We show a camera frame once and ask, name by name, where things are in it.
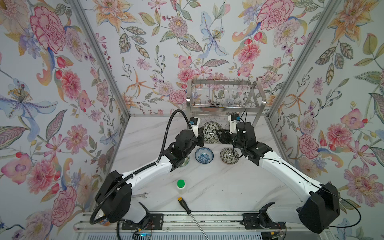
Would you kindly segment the green leaf bowl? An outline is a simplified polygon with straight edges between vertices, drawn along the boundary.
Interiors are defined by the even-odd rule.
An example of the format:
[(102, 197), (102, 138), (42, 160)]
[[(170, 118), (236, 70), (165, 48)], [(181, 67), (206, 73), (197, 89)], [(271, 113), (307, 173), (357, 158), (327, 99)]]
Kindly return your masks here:
[(190, 156), (185, 158), (184, 162), (180, 165), (180, 168), (187, 166), (189, 161), (190, 161)]

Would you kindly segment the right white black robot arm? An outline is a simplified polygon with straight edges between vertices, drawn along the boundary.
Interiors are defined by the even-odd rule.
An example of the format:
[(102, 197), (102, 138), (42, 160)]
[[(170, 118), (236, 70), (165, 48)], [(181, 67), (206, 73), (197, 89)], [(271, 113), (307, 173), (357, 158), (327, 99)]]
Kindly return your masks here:
[(249, 122), (232, 121), (229, 130), (216, 130), (223, 144), (231, 144), (256, 166), (266, 170), (288, 186), (299, 198), (296, 204), (277, 205), (270, 202), (258, 211), (256, 223), (264, 229), (277, 223), (302, 224), (320, 234), (340, 216), (338, 191), (296, 171), (271, 147), (259, 142)]

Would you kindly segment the blue floral bowl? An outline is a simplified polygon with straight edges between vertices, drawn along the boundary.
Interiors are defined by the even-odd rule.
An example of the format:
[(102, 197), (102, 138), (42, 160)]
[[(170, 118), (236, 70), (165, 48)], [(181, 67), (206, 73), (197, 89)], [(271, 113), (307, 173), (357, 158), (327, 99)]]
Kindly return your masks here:
[(202, 147), (196, 150), (195, 159), (200, 164), (209, 164), (214, 159), (214, 153), (211, 149)]

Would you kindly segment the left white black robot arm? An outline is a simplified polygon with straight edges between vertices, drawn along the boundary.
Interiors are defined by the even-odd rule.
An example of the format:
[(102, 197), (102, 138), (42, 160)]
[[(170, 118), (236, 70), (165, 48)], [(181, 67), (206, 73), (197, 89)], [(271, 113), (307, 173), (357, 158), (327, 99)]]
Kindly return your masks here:
[(142, 203), (133, 202), (133, 193), (179, 168), (196, 146), (204, 146), (203, 131), (183, 130), (176, 136), (176, 141), (162, 151), (159, 160), (123, 174), (110, 172), (95, 197), (97, 205), (91, 214), (90, 224), (103, 220), (110, 223), (125, 220), (139, 225), (146, 224), (150, 213)]

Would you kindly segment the olive leaf pattern bowl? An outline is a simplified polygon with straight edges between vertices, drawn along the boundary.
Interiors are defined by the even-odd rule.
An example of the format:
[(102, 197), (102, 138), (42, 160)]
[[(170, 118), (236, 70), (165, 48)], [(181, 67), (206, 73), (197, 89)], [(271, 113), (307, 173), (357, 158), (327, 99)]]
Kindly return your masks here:
[(204, 134), (205, 144), (216, 144), (219, 142), (219, 136), (217, 131), (221, 131), (223, 128), (217, 122), (207, 122), (203, 124), (202, 128)]

